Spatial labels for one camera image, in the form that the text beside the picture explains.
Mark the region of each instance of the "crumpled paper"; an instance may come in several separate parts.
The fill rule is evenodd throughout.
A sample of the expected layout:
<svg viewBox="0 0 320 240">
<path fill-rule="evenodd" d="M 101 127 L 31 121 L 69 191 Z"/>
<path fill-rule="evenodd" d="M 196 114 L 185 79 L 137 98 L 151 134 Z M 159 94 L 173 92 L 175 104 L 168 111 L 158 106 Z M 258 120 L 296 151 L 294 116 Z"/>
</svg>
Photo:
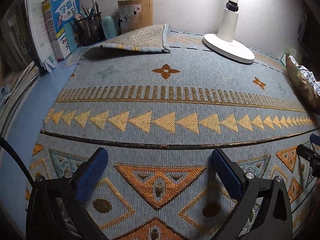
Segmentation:
<svg viewBox="0 0 320 240">
<path fill-rule="evenodd" d="M 293 64 L 296 65 L 296 67 L 300 70 L 302 75 L 304 75 L 309 83 L 313 86 L 313 89 L 317 92 L 317 94 L 320 96 L 320 82 L 318 82 L 313 75 L 312 71 L 309 71 L 305 66 L 300 66 L 297 61 L 292 57 L 291 55 L 289 56 L 290 60 L 292 61 Z"/>
</svg>

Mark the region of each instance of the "blue book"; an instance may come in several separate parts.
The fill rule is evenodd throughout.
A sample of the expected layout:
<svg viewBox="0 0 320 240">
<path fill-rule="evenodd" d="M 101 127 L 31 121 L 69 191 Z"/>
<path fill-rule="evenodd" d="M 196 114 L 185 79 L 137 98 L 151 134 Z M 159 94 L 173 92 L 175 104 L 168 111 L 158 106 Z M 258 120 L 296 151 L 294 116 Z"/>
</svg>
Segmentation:
<svg viewBox="0 0 320 240">
<path fill-rule="evenodd" d="M 53 51 L 58 60 L 63 60 L 71 52 L 69 43 L 74 43 L 74 37 L 68 41 L 64 26 L 74 20 L 74 13 L 80 13 L 79 0 L 45 0 L 43 11 Z"/>
</svg>

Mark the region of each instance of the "blue desk surface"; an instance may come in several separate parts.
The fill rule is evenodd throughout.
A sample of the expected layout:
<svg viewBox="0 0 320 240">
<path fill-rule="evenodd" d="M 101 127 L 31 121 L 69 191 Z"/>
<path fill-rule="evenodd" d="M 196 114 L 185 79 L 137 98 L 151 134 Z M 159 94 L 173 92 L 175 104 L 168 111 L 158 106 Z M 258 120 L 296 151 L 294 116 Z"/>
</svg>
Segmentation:
<svg viewBox="0 0 320 240">
<path fill-rule="evenodd" d="M 68 81 L 76 64 L 64 68 L 64 61 L 49 74 L 39 78 L 26 98 L 12 124 L 7 141 L 18 153 L 25 166 L 31 164 L 32 151 L 47 116 L 58 94 Z M 19 166 L 6 152 L 0 167 L 0 201 L 16 226 L 26 232 L 27 179 Z"/>
</svg>

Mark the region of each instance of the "metal screw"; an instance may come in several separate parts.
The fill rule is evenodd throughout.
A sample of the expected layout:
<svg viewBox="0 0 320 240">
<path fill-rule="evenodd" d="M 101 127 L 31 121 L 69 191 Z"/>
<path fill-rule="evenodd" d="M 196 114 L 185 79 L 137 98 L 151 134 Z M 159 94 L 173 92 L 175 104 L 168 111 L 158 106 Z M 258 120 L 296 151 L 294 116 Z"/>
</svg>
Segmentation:
<svg viewBox="0 0 320 240">
<path fill-rule="evenodd" d="M 248 172 L 245 176 L 246 176 L 248 179 L 253 179 L 253 178 L 254 178 L 254 175 L 253 175 L 251 172 Z"/>
<path fill-rule="evenodd" d="M 70 179 L 72 177 L 73 173 L 71 171 L 68 171 L 64 174 L 64 177 L 67 179 Z"/>
<path fill-rule="evenodd" d="M 276 176 L 276 180 L 277 180 L 278 182 L 282 182 L 282 181 L 283 181 L 283 179 L 282 179 L 281 176 Z"/>
<path fill-rule="evenodd" d="M 39 182 L 39 181 L 41 181 L 42 179 L 43 179 L 44 177 L 43 176 L 41 176 L 41 175 L 39 175 L 39 176 L 36 176 L 36 182 Z"/>
</svg>

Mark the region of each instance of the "black cable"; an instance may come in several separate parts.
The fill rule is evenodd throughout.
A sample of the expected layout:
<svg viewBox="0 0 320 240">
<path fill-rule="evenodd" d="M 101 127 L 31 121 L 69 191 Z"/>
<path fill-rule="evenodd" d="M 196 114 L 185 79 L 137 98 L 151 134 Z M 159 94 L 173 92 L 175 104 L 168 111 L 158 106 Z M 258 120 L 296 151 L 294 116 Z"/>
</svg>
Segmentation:
<svg viewBox="0 0 320 240">
<path fill-rule="evenodd" d="M 31 186 L 33 187 L 34 181 L 28 169 L 26 168 L 26 166 L 24 165 L 24 163 L 22 162 L 18 154 L 15 152 L 15 150 L 11 147 L 11 145 L 2 137 L 0 137 L 0 147 L 2 147 L 7 153 L 9 153 L 9 155 L 19 165 L 20 169 L 23 171 L 24 175 L 27 177 Z"/>
</svg>

